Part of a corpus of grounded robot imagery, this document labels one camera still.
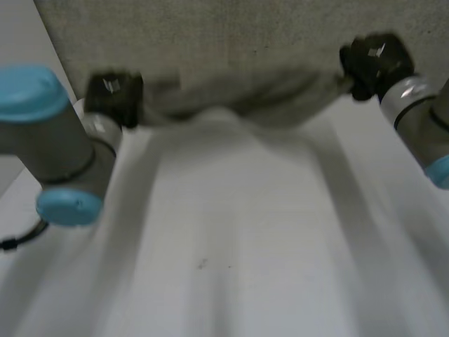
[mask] black cable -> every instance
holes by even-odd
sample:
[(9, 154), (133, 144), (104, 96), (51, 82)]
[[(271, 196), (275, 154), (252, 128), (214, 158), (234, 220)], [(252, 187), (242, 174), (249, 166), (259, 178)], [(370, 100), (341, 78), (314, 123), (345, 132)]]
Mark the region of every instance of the black cable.
[(36, 239), (48, 228), (48, 223), (44, 220), (39, 220), (37, 224), (27, 233), (21, 237), (11, 237), (8, 239), (3, 239), (0, 242), (0, 250), (12, 251), (16, 250), (20, 245)]

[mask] light blue joint cap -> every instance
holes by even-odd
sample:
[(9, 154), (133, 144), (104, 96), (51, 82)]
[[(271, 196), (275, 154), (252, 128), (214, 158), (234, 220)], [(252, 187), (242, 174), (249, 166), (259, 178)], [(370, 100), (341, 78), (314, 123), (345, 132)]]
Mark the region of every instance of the light blue joint cap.
[(50, 69), (0, 67), (0, 122), (43, 121), (64, 111), (68, 103), (67, 92)]
[(102, 200), (80, 190), (54, 188), (37, 197), (37, 213), (49, 223), (60, 226), (91, 225), (100, 215)]
[(424, 170), (426, 176), (443, 190), (449, 190), (449, 156), (442, 157)]

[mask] gray cloth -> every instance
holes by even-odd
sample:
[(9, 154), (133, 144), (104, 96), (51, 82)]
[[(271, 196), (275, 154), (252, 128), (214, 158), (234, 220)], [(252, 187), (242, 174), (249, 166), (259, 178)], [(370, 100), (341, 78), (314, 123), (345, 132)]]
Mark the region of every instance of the gray cloth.
[(208, 107), (223, 106), (264, 128), (292, 128), (349, 92), (352, 84), (349, 78), (307, 66), (228, 71), (187, 88), (170, 77), (153, 79), (144, 84), (142, 123), (176, 124)]

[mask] dark spot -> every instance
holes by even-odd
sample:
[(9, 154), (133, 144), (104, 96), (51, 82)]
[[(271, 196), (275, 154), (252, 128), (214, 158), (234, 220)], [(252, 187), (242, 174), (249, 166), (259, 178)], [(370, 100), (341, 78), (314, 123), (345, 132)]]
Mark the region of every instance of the dark spot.
[(199, 263), (198, 269), (199, 269), (199, 270), (202, 270), (202, 269), (206, 268), (207, 264), (208, 264), (208, 259), (207, 259), (207, 258), (204, 258), (204, 259), (201, 260), (201, 262)]

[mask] gray wall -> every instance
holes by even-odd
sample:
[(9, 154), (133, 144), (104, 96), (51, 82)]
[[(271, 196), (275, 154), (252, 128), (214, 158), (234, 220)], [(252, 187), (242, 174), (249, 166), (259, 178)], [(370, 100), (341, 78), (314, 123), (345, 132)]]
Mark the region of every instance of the gray wall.
[(448, 0), (35, 1), (79, 95), (98, 67), (180, 67), (186, 81), (266, 60), (339, 69), (344, 42), (385, 29), (405, 39), (435, 84), (449, 77)]
[[(32, 0), (0, 1), (0, 66), (33, 62), (47, 65), (75, 99)], [(0, 195), (23, 168), (15, 157), (0, 157)]]

